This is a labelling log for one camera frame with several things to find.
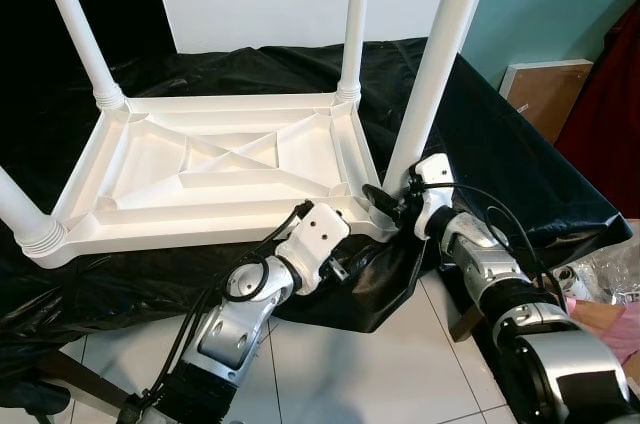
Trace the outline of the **white plastic table top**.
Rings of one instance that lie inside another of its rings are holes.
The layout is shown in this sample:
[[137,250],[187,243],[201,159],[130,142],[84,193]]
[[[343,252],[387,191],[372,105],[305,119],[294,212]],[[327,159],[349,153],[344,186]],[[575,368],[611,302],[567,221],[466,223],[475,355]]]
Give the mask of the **white plastic table top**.
[[52,258],[260,241],[303,200],[384,242],[362,192],[378,183],[357,108],[329,92],[132,98],[100,114],[49,213],[67,228]]

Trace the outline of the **brown wooden table leg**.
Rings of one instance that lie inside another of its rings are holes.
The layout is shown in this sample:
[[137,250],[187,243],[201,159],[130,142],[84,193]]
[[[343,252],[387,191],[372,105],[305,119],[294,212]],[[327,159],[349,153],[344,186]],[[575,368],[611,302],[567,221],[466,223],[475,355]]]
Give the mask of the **brown wooden table leg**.
[[113,409],[122,407],[131,396],[63,351],[50,352],[41,357],[37,361],[36,369],[41,377],[61,382],[68,389],[96,398]]
[[453,342],[465,342],[472,332],[484,323],[485,316],[475,305],[467,306],[465,311],[454,310],[449,315],[448,331]]

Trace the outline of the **brown board with white frame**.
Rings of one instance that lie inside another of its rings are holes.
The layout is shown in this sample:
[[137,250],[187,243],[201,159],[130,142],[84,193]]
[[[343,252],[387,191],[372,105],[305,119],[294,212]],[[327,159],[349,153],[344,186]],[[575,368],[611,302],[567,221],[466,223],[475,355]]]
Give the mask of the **brown board with white frame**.
[[507,66],[499,94],[548,142],[556,142],[590,75],[585,59]]

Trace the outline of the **black plastic table cover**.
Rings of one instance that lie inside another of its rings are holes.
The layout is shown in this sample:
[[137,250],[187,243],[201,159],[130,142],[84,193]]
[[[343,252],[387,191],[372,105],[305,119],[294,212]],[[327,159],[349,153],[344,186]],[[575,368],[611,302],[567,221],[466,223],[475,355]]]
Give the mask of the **black plastic table cover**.
[[[364,46],[358,116],[375,167],[387,162],[424,48],[421,37]],[[111,73],[134,98],[329,92],[338,45],[264,46],[234,52],[151,55]],[[37,76],[45,53],[12,66],[18,100],[0,105],[0,167],[42,210],[63,191],[99,112],[81,71]],[[620,214],[466,59],[445,87],[428,153],[451,159],[466,208],[485,214],[497,197],[515,214],[549,267],[626,240]],[[202,287],[243,251],[239,244],[79,258],[58,269],[27,259],[0,223],[0,383],[28,380],[37,361],[87,334],[183,316]],[[426,270],[415,245],[346,244],[347,281],[326,284],[276,310],[285,322],[370,333],[406,302],[411,270]]]

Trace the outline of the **black chair base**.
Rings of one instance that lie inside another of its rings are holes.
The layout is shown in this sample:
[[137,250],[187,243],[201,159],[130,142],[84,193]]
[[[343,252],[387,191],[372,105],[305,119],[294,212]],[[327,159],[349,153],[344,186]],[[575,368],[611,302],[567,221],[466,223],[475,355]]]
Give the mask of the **black chair base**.
[[72,401],[67,388],[45,380],[15,380],[0,383],[0,409],[20,409],[41,424],[50,424],[52,416],[68,409]]

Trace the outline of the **dark red fabric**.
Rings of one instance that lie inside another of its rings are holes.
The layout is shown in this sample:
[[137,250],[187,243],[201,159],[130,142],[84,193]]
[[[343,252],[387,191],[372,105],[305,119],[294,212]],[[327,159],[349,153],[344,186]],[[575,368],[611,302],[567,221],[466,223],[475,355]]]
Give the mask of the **dark red fabric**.
[[556,149],[628,219],[640,217],[640,4],[614,23]]

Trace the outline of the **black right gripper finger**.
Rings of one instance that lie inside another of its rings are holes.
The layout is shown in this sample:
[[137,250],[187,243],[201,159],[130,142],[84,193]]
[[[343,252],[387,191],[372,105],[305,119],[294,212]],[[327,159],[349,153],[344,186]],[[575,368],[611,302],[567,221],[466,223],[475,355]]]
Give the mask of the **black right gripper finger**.
[[362,192],[370,200],[372,206],[378,209],[379,212],[385,217],[392,220],[398,220],[401,218],[401,200],[398,197],[393,197],[381,190],[381,188],[371,185],[371,183],[365,183],[362,186]]

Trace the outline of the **clear plastic bag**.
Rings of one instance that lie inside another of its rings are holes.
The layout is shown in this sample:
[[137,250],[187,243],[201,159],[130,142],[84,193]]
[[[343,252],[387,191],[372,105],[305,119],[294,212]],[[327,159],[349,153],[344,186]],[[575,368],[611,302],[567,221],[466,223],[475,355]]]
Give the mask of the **clear plastic bag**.
[[603,247],[552,270],[564,296],[625,306],[640,300],[639,237]]

